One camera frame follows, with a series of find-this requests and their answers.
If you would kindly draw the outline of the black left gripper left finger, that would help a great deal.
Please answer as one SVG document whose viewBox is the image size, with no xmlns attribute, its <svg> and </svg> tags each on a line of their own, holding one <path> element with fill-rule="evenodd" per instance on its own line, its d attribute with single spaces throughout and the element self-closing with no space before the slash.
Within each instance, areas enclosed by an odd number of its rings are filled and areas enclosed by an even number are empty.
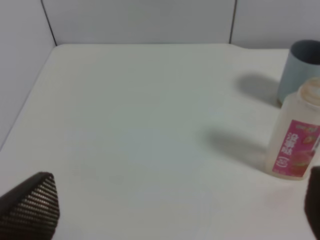
<svg viewBox="0 0 320 240">
<path fill-rule="evenodd" d="M 38 172 L 0 197 L 2 240 L 51 240 L 60 218 L 54 175 Z"/>
</svg>

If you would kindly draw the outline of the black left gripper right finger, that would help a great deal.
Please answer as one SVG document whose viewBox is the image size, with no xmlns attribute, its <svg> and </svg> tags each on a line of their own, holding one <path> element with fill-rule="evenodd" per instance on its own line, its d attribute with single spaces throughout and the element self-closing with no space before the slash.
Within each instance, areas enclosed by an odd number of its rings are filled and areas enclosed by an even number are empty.
<svg viewBox="0 0 320 240">
<path fill-rule="evenodd" d="M 304 212 L 316 240 L 320 240 L 320 167 L 310 171 L 304 200 Z"/>
</svg>

